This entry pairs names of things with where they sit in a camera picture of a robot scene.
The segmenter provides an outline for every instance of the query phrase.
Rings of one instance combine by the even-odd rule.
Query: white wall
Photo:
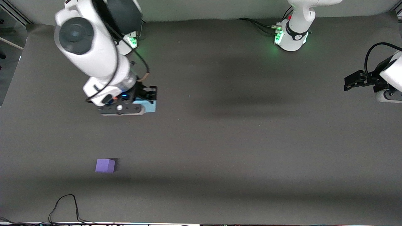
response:
[[[54,14],[64,0],[9,0],[35,23],[54,25]],[[145,21],[191,19],[279,18],[286,0],[138,0]],[[335,6],[316,7],[318,17],[369,16],[387,12],[398,0],[343,0]]]

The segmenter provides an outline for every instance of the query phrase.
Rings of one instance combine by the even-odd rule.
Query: table surface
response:
[[[370,46],[401,45],[395,12],[318,18],[297,52],[246,21],[147,23],[158,105],[135,117],[99,115],[53,27],[31,29],[0,109],[1,216],[42,221],[73,193],[92,221],[402,224],[402,105],[343,91]],[[54,220],[74,216],[64,200]]]

